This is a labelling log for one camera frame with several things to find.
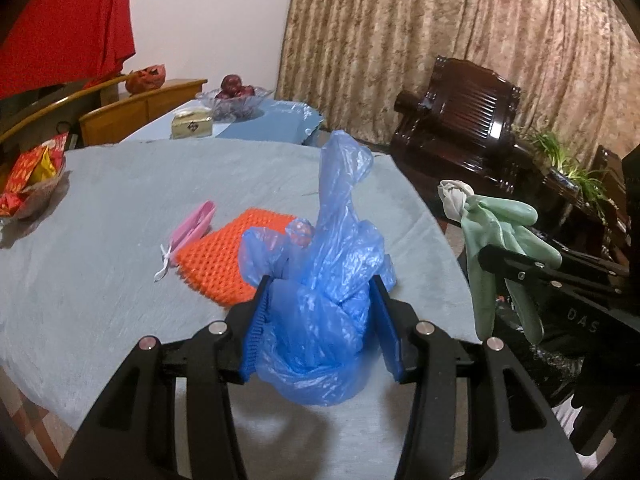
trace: white cloth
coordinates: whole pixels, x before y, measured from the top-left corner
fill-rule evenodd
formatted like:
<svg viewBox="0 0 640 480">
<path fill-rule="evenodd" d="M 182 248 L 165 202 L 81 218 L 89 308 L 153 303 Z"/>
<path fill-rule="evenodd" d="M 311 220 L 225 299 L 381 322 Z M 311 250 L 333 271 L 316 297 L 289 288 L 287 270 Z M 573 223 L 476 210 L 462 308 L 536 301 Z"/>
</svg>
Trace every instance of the white cloth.
<svg viewBox="0 0 640 480">
<path fill-rule="evenodd" d="M 462 219 L 466 198 L 474 194 L 474 189 L 461 180 L 441 180 L 438 186 L 438 196 L 442 200 L 444 214 L 455 222 Z"/>
<path fill-rule="evenodd" d="M 574 430 L 575 419 L 580 415 L 580 410 L 582 408 L 574 408 L 571 406 L 571 401 L 574 396 L 569 397 L 565 402 L 556 406 L 552 409 L 560 426 L 566 433 L 566 436 L 570 436 L 572 431 Z M 592 473 L 594 469 L 597 468 L 598 464 L 602 461 L 602 459 L 606 456 L 606 454 L 611 450 L 613 445 L 616 443 L 613 434 L 609 431 L 602 439 L 602 442 L 598 446 L 598 449 L 589 456 L 583 456 L 581 454 L 576 453 L 578 460 L 580 461 L 580 465 L 582 466 L 582 472 L 585 476 Z"/>
</svg>

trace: red cloth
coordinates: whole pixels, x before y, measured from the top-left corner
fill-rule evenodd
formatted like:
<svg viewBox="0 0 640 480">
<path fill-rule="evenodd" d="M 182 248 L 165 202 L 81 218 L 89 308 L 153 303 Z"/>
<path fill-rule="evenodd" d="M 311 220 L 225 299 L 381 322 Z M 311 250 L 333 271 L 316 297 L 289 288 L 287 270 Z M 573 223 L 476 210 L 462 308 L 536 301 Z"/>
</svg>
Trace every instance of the red cloth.
<svg viewBox="0 0 640 480">
<path fill-rule="evenodd" d="M 30 0 L 0 47 L 0 99 L 122 70 L 129 0 Z"/>
</svg>

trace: green rubber glove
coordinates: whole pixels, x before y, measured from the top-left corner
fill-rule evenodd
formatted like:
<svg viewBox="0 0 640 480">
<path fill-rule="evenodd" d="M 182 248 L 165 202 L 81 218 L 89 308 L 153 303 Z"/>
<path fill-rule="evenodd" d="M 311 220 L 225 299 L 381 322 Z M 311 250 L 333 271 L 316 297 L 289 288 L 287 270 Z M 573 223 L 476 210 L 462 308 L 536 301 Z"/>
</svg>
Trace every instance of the green rubber glove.
<svg viewBox="0 0 640 480">
<path fill-rule="evenodd" d="M 460 225 L 465 237 L 466 262 L 469 278 L 469 288 L 476 318 L 476 334 L 480 341 L 491 337 L 494 332 L 495 320 L 495 276 L 482 270 L 478 263 L 478 253 L 487 244 L 493 244 L 526 254 L 538 262 L 543 262 L 552 269 L 557 269 L 562 263 L 560 253 L 533 234 L 528 226 L 538 220 L 536 210 L 523 202 L 481 196 L 472 193 L 469 186 L 457 187 L 456 181 L 442 181 L 440 187 L 449 186 L 449 193 L 457 193 Z M 447 193 L 438 189 L 440 197 L 445 203 L 447 216 L 449 211 L 443 195 Z M 520 317 L 522 329 L 530 343 L 539 343 L 544 336 L 544 329 L 536 305 L 521 283 L 505 280 L 513 305 Z"/>
</svg>

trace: tissue box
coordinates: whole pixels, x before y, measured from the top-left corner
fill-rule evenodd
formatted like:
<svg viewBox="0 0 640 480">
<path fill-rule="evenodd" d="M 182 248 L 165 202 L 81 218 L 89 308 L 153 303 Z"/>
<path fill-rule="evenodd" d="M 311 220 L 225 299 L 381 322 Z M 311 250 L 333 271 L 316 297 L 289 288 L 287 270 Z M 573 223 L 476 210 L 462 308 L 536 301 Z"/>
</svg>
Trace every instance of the tissue box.
<svg viewBox="0 0 640 480">
<path fill-rule="evenodd" d="M 211 110 L 181 110 L 171 121 L 171 138 L 207 137 L 213 133 Z"/>
</svg>

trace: blue plastic bag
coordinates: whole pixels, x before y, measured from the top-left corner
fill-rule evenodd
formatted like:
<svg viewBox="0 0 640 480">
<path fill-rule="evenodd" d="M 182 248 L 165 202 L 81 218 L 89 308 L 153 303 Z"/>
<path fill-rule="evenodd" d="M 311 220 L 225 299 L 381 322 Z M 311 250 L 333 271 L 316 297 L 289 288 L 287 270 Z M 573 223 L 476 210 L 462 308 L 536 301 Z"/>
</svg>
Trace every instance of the blue plastic bag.
<svg viewBox="0 0 640 480">
<path fill-rule="evenodd" d="M 238 254 L 244 280 L 257 286 L 265 274 L 267 323 L 256 371 L 281 395 L 299 404 L 330 406 L 366 384 L 376 351 L 369 318 L 369 280 L 380 274 L 396 284 L 384 238 L 359 221 L 351 190 L 373 165 L 371 151 L 343 131 L 321 150 L 316 227 L 296 219 L 286 234 L 251 228 Z"/>
</svg>

